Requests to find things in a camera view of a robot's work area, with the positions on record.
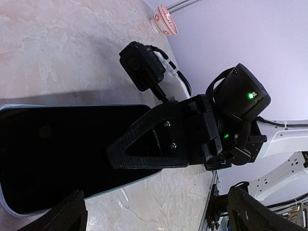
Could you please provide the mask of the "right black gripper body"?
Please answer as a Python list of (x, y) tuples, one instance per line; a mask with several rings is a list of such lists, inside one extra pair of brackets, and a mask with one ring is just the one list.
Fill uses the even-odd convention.
[(217, 123), (206, 95), (162, 103), (154, 111), (161, 151), (154, 166), (204, 164), (222, 152)]

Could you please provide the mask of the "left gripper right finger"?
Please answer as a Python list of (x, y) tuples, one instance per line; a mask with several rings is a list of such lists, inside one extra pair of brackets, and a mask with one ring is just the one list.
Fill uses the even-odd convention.
[(262, 205), (239, 187), (228, 193), (227, 211), (232, 231), (302, 231), (303, 228), (284, 219)]

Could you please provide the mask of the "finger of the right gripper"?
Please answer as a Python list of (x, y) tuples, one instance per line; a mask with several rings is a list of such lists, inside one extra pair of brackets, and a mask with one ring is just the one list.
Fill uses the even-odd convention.
[(187, 167), (183, 112), (178, 101), (154, 107), (108, 146), (113, 168), (163, 169)]

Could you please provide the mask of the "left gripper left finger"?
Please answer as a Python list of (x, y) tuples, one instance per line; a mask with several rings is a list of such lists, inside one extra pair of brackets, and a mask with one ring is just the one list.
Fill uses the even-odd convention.
[(75, 190), (45, 215), (19, 231), (85, 231), (87, 210), (82, 190)]

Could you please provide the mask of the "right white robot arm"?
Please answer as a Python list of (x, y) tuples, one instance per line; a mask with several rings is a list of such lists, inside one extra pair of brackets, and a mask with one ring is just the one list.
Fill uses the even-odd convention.
[(242, 166), (291, 152), (267, 175), (249, 183), (259, 201), (308, 172), (308, 123), (260, 117), (270, 96), (242, 64), (223, 71), (205, 94), (158, 105), (108, 146), (112, 167), (177, 168), (203, 164), (208, 171)]

